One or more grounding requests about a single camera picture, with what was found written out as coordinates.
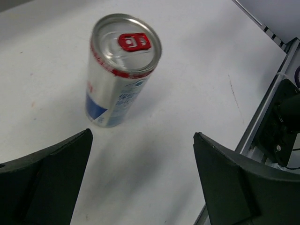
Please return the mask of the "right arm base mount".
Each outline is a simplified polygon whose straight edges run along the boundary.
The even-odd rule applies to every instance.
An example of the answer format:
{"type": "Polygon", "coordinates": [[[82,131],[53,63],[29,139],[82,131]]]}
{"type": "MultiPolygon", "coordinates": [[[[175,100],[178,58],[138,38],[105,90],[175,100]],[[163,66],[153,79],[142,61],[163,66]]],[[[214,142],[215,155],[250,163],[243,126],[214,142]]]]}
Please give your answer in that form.
{"type": "Polygon", "coordinates": [[[273,163],[286,167],[300,133],[300,91],[288,79],[280,82],[254,138],[273,163]]]}

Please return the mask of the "silver can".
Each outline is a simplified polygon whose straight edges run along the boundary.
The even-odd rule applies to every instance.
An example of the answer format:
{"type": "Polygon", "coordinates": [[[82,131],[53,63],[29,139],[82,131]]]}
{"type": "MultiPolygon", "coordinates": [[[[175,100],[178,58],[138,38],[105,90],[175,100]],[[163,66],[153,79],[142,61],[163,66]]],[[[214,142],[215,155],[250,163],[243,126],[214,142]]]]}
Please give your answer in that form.
{"type": "Polygon", "coordinates": [[[156,32],[127,14],[110,14],[90,37],[85,110],[100,127],[120,124],[162,55],[156,32]]]}

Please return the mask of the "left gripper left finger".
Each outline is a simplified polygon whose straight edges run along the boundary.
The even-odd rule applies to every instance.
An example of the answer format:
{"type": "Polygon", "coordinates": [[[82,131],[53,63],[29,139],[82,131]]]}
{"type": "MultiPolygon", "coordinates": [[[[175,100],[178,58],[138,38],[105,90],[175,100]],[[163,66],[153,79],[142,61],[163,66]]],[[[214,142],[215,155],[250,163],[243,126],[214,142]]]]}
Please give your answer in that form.
{"type": "Polygon", "coordinates": [[[2,225],[71,222],[93,134],[86,129],[60,143],[0,164],[2,225]]]}

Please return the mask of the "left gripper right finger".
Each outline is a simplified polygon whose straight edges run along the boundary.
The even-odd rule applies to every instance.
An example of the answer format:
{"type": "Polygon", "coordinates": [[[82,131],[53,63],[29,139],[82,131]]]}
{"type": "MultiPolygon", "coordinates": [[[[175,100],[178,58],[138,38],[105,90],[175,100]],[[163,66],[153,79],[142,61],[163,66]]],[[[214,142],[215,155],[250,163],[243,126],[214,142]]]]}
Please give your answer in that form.
{"type": "Polygon", "coordinates": [[[300,176],[260,164],[203,133],[194,153],[212,225],[298,225],[300,176]]]}

